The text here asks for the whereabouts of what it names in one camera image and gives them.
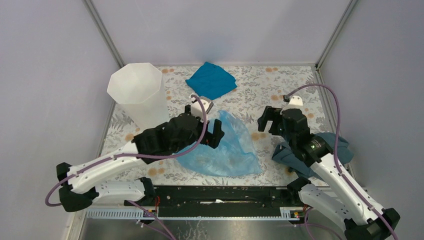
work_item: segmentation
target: tabletop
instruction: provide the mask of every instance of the tabletop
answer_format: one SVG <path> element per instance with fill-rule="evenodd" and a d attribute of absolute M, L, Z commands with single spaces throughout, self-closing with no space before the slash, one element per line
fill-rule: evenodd
<path fill-rule="evenodd" d="M 184 112 L 184 106 L 190 103 L 193 90 L 186 84 L 198 69 L 198 66 L 163 66 L 166 100 L 169 116 L 176 117 Z M 211 186 L 286 186 L 297 178 L 283 164 L 271 160 L 275 146 L 283 142 L 280 136 L 258 132 L 257 119 L 265 106 L 281 108 L 283 95 L 310 83 L 315 83 L 310 66 L 224 66 L 224 70 L 236 79 L 237 88 L 213 100 L 214 107 L 209 118 L 217 118 L 218 110 L 225 110 L 243 121 L 251 135 L 262 168 L 260 174 L 244 176 L 207 176 L 182 167 L 175 158 L 153 162 L 149 165 L 134 167 L 116 175 L 110 180 L 133 181 L 148 177 L 155 185 L 211 185 Z M 307 116 L 312 133 L 328 132 L 330 125 L 324 115 L 319 91 L 316 87 L 300 90 L 297 95 L 303 99 L 303 113 Z M 117 104 L 114 107 L 110 124 L 104 139 L 101 155 L 123 146 L 141 133 L 140 128 Z M 315 177 L 310 180 L 316 186 L 327 184 Z"/>

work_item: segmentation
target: teal cloth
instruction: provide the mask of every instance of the teal cloth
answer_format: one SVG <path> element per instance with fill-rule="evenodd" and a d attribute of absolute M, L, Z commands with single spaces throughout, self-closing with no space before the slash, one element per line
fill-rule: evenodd
<path fill-rule="evenodd" d="M 320 132 L 316 135 L 323 138 L 324 141 L 326 141 L 331 147 L 334 146 L 334 143 L 336 141 L 336 135 L 334 133 Z M 339 136 L 337 145 L 337 157 L 342 164 L 349 163 L 354 157 L 353 152 L 348 149 L 348 146 L 348 141 L 346 141 L 346 139 L 344 139 L 343 137 Z M 299 177 L 316 177 L 321 179 L 321 177 L 318 176 L 318 174 L 316 174 L 311 168 L 307 167 L 304 162 L 295 157 L 287 142 L 282 142 L 277 145 L 274 153 L 272 154 L 272 160 L 276 161 L 277 163 L 289 166 L 290 168 L 296 171 Z"/>
<path fill-rule="evenodd" d="M 231 74 L 222 67 L 209 62 L 205 62 L 185 82 L 197 95 L 210 100 L 217 99 L 237 88 L 236 79 Z"/>

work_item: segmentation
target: table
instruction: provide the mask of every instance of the table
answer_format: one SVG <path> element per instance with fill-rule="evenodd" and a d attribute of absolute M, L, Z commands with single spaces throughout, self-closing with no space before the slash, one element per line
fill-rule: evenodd
<path fill-rule="evenodd" d="M 163 66 L 166 100 L 170 117 L 184 112 L 193 90 L 185 83 L 198 66 Z M 206 176 L 182 167 L 174 158 L 160 160 L 147 166 L 134 167 L 113 178 L 111 181 L 132 181 L 148 177 L 155 185 L 211 185 L 211 186 L 286 186 L 297 178 L 283 164 L 271 160 L 275 146 L 283 141 L 282 137 L 258 132 L 257 119 L 265 106 L 276 108 L 284 106 L 283 95 L 309 83 L 315 83 L 310 66 L 224 66 L 236 79 L 237 88 L 215 99 L 210 118 L 217 118 L 218 110 L 225 110 L 239 118 L 248 128 L 260 166 L 260 174 L 245 176 L 216 177 Z M 312 133 L 328 132 L 330 125 L 324 115 L 319 91 L 309 87 L 298 92 L 303 99 L 304 114 Z M 141 133 L 140 128 L 126 115 L 119 105 L 114 107 L 110 124 L 104 139 L 101 154 L 107 154 L 123 146 Z M 327 186 L 317 178 L 310 179 L 316 186 Z"/>

